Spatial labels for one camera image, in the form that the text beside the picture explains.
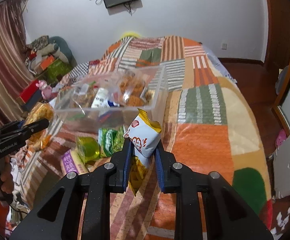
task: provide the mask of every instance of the pink crocs shoe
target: pink crocs shoe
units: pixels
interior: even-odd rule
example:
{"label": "pink crocs shoe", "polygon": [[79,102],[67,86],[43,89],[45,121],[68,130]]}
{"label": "pink crocs shoe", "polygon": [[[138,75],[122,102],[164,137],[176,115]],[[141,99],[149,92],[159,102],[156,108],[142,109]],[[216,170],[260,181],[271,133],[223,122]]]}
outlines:
{"label": "pink crocs shoe", "polygon": [[278,136],[277,136],[277,139],[275,141],[276,148],[278,148],[283,143],[283,141],[286,139],[287,139],[287,135],[286,135],[284,129],[281,129]]}

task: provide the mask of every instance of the electrical outlet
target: electrical outlet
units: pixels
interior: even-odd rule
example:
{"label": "electrical outlet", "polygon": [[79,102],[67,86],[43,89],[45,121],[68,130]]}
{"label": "electrical outlet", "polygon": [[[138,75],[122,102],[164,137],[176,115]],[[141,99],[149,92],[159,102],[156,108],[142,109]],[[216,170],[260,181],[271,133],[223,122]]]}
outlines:
{"label": "electrical outlet", "polygon": [[223,50],[227,50],[227,43],[223,42],[220,48]]}

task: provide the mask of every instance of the striped curtain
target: striped curtain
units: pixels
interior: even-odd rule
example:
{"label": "striped curtain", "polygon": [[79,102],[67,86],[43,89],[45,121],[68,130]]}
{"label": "striped curtain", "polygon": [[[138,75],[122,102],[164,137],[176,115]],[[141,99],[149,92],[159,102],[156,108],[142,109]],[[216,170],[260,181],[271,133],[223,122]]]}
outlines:
{"label": "striped curtain", "polygon": [[25,28],[21,0],[0,3],[0,126],[20,120],[16,98],[33,76],[26,68]]}

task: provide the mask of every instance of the silver screw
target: silver screw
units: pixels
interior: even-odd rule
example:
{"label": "silver screw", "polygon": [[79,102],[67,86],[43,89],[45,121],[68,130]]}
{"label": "silver screw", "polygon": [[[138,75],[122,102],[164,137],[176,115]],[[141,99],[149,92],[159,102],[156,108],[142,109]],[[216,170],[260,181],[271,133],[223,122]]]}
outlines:
{"label": "silver screw", "polygon": [[218,179],[219,178],[219,173],[217,172],[217,171],[212,171],[211,172],[211,177],[213,178],[213,179]]}
{"label": "silver screw", "polygon": [[68,179],[73,179],[73,178],[76,177],[76,173],[73,172],[73,171],[71,171],[71,172],[69,172],[69,173],[66,174],[66,177],[67,177]]}
{"label": "silver screw", "polygon": [[113,167],[114,167],[113,163],[105,163],[105,165],[104,165],[104,168],[107,169],[107,170],[110,170]]}
{"label": "silver screw", "polygon": [[174,163],[173,168],[179,170],[179,169],[183,168],[183,165],[181,163]]}

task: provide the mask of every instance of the bedspread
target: bedspread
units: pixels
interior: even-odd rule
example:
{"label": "bedspread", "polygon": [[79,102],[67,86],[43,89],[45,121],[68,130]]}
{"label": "bedspread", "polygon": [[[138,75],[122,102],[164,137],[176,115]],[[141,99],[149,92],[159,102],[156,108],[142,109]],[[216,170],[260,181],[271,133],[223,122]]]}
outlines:
{"label": "bedspread", "polygon": [[[221,173],[259,214],[264,205],[271,203],[271,195],[256,120],[239,89],[216,69],[201,43],[177,36],[125,37],[110,46],[97,65],[80,65],[62,82],[75,75],[161,63],[166,65],[169,85],[162,124],[165,150],[196,172]],[[96,134],[68,130],[58,117],[54,118],[49,133],[52,139],[48,148],[40,152],[24,151],[21,193],[29,207],[33,206],[37,188],[48,172],[62,177],[60,157],[75,146],[75,136],[97,138]],[[99,160],[94,168],[107,161]],[[124,194],[111,194],[111,239],[173,238],[175,202],[174,194],[160,192],[153,164],[136,197],[129,188]],[[265,222],[270,226],[271,218]]]}

